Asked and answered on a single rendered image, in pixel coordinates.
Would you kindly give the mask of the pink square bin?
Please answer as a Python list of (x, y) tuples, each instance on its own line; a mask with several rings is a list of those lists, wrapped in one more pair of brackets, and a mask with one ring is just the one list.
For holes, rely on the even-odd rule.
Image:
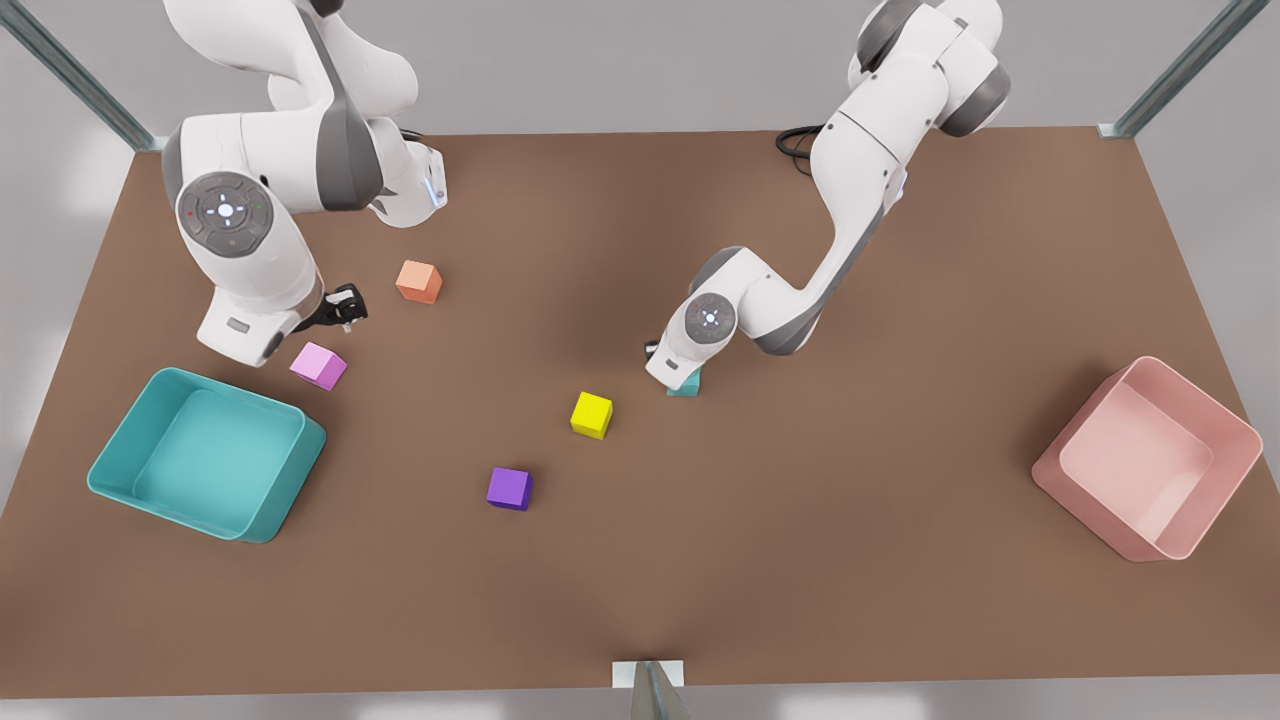
[(1030, 474), (1125, 560), (1184, 560), (1262, 452), (1251, 424), (1143, 356), (1089, 396)]

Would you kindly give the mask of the teal square bin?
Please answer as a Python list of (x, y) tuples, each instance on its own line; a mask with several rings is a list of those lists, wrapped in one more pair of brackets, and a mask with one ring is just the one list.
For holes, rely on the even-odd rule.
[(296, 406), (169, 366), (141, 389), (86, 483), (156, 518), (262, 544), (325, 443), (325, 429)]

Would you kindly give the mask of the orange cube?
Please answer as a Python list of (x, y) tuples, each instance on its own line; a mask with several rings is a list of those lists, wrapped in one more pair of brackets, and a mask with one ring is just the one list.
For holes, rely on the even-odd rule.
[(396, 279), (402, 297), (419, 304), (434, 304), (442, 291), (443, 279), (433, 264), (404, 260)]

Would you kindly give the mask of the yellow cube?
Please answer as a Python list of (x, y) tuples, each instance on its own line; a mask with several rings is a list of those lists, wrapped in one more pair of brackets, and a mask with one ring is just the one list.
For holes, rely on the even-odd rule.
[(611, 424), (613, 404), (609, 398), (581, 392), (570, 418), (573, 432), (594, 439), (604, 439)]

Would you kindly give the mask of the pink cube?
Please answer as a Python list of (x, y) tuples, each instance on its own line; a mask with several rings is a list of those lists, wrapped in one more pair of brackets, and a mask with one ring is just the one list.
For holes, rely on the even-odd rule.
[(298, 378), (325, 391), (334, 389), (348, 364), (339, 355), (314, 342), (307, 342), (289, 369)]

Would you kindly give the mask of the purple cube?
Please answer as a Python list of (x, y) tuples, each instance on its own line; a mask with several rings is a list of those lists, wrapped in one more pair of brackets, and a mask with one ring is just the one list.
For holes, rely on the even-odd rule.
[(486, 501), (500, 509), (526, 511), (532, 493), (532, 477), (529, 471), (508, 468), (492, 470)]

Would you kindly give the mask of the silver frame post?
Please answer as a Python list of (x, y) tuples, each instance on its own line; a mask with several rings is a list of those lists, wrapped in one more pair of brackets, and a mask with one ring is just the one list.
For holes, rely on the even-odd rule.
[(133, 151), (163, 150), (165, 138), (146, 129), (20, 0), (0, 0), (0, 26)]
[(1272, 0), (1229, 0), (1101, 138), (1135, 138)]
[(611, 671), (614, 689), (631, 689), (630, 720), (691, 720), (678, 694), (684, 660), (614, 661)]

